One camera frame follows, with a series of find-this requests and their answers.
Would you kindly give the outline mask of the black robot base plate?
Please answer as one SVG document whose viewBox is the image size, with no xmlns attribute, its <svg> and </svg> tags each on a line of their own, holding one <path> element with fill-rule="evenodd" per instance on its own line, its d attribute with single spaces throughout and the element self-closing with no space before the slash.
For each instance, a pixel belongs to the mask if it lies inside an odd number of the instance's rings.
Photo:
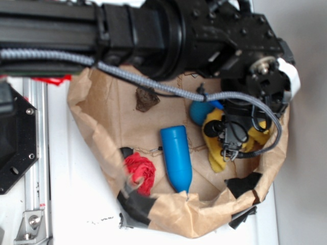
<svg viewBox="0 0 327 245">
<path fill-rule="evenodd" d="M 1 195 L 38 159 L 37 109 L 1 80 Z"/>
</svg>

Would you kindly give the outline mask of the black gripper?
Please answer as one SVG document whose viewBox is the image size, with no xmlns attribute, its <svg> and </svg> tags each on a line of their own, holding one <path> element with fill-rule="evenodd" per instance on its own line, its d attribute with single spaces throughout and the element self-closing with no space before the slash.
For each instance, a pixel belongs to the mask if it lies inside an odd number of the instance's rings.
<svg viewBox="0 0 327 245">
<path fill-rule="evenodd" d="M 265 57 L 250 66 L 245 78 L 223 79 L 221 88 L 256 97 L 281 117 L 300 90 L 300 78 L 294 60 Z"/>
</svg>

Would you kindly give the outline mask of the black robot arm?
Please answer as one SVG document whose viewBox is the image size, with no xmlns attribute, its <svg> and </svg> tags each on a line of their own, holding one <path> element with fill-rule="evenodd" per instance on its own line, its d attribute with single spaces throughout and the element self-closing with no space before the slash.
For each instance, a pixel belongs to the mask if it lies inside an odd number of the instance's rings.
<svg viewBox="0 0 327 245">
<path fill-rule="evenodd" d="M 281 114 L 296 88 L 294 59 L 249 1 L 1 1 L 1 73 L 50 77 L 129 64 L 157 81 L 218 78 Z"/>
</svg>

